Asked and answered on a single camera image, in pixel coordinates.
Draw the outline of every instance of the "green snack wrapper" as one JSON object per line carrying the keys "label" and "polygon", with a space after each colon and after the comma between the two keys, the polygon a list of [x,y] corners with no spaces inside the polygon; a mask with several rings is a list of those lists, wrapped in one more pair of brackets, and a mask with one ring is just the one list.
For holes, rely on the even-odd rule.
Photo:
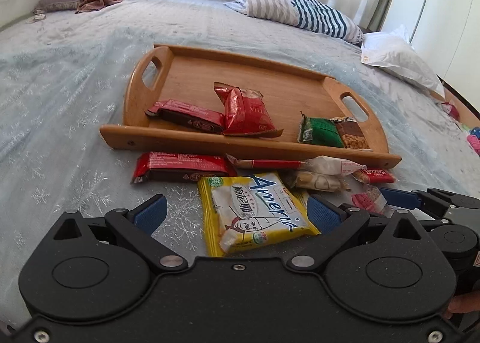
{"label": "green snack wrapper", "polygon": [[326,118],[311,118],[302,113],[298,142],[344,148],[335,124]]}

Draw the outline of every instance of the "yellow snack package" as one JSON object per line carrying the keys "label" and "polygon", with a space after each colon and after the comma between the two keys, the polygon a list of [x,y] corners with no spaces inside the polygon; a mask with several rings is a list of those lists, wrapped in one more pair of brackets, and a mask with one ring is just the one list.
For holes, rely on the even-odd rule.
{"label": "yellow snack package", "polygon": [[320,233],[277,173],[202,178],[198,189],[212,257]]}

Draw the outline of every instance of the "wooden tray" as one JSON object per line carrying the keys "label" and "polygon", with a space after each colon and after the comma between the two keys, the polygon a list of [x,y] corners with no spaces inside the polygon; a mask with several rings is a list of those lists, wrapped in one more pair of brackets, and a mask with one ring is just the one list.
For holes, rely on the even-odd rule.
{"label": "wooden tray", "polygon": [[[112,148],[286,160],[327,155],[379,168],[392,168],[401,160],[388,153],[385,133],[367,103],[330,76],[228,52],[154,47],[131,75],[123,104],[123,125],[100,127]],[[157,75],[149,88],[142,75],[150,62],[155,64]],[[261,91],[275,127],[284,129],[282,136],[266,139],[201,133],[144,113],[157,100],[170,98],[223,113],[222,102],[213,91],[215,81]],[[342,102],[346,96],[354,98],[368,115],[368,120],[359,125],[373,152],[297,143],[301,111],[310,117],[351,116]]]}

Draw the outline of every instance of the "bedspread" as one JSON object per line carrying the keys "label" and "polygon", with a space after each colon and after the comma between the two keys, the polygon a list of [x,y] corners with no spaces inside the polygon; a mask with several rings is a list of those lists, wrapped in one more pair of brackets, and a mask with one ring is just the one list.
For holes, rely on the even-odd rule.
{"label": "bedspread", "polygon": [[[124,0],[89,14],[61,11],[0,32],[0,319],[28,320],[20,268],[65,209],[88,217],[133,208],[155,193],[169,215],[153,234],[191,263],[205,255],[196,185],[129,185],[137,152],[113,151],[103,123],[120,123],[126,83],[153,42],[274,59],[335,76],[377,114],[406,190],[438,187],[480,197],[480,159],[465,135],[417,88],[360,63],[342,40],[249,18],[217,0]],[[348,201],[347,193],[331,195]],[[248,254],[287,257],[297,239]]]}

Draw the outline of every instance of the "blue gripper pad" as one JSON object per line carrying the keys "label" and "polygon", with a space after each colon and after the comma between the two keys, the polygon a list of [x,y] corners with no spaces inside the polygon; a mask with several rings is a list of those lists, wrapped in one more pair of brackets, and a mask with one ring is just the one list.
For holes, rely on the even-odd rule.
{"label": "blue gripper pad", "polygon": [[134,213],[134,225],[150,236],[167,217],[166,198],[162,194],[157,194],[131,213]]}
{"label": "blue gripper pad", "polygon": [[380,192],[387,200],[388,205],[409,210],[420,208],[421,206],[421,199],[413,192],[390,189],[388,187],[381,187]]}
{"label": "blue gripper pad", "polygon": [[314,197],[307,200],[307,217],[323,234],[331,232],[342,223],[337,213]]}

